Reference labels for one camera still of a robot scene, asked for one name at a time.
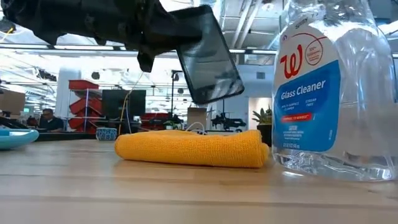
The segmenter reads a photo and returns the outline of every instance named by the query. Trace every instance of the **blue plate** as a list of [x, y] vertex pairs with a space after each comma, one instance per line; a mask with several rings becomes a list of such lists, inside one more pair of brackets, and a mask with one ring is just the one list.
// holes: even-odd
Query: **blue plate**
[[14, 149], [34, 142], [39, 132], [30, 129], [0, 129], [0, 150]]

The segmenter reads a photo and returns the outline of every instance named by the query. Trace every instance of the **black robotic arm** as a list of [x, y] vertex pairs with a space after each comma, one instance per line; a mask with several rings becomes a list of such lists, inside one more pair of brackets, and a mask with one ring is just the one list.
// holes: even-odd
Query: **black robotic arm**
[[159, 0], [1, 0], [6, 19], [51, 45], [78, 34], [138, 50], [140, 68], [152, 70], [156, 55], [201, 39], [201, 31], [178, 21]]

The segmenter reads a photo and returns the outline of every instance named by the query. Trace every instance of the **person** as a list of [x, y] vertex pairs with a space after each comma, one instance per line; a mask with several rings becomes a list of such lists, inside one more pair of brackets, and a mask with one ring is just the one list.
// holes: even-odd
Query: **person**
[[37, 120], [36, 120], [36, 118], [34, 118], [32, 116], [29, 116], [28, 119], [26, 120], [26, 124], [28, 126], [36, 127], [37, 126]]
[[50, 133], [59, 133], [63, 131], [63, 121], [54, 116], [53, 110], [44, 109], [39, 128], [46, 129]]

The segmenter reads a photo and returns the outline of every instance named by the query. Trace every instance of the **pole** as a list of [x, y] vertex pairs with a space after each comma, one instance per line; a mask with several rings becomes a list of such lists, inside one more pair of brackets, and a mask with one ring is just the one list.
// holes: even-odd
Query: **pole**
[[66, 127], [66, 130], [65, 131], [68, 131], [68, 125], [69, 125], [69, 107], [70, 107], [70, 92], [71, 92], [71, 90], [69, 90], [69, 96], [68, 96], [68, 108], [67, 108], [67, 125], [65, 125]]
[[176, 74], [176, 71], [172, 71], [172, 117], [173, 117], [173, 101], [174, 101], [174, 76]]
[[86, 125], [87, 125], [87, 108], [88, 107], [88, 89], [86, 90], [86, 111], [85, 111], [85, 132], [86, 132]]

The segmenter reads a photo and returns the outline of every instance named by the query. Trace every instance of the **red w logo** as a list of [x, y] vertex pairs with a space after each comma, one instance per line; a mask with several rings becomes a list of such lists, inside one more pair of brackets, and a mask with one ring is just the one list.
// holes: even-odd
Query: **red w logo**
[[285, 63], [285, 77], [286, 78], [292, 78], [293, 76], [297, 75], [301, 69], [301, 65], [303, 63], [303, 47], [301, 46], [301, 44], [299, 44], [297, 46], [297, 50], [298, 50], [298, 55], [300, 57], [300, 61], [298, 62], [298, 68], [295, 70], [296, 68], [296, 54], [292, 54], [292, 56], [290, 56], [290, 71], [287, 71], [287, 55], [283, 56], [280, 59], [280, 63]]

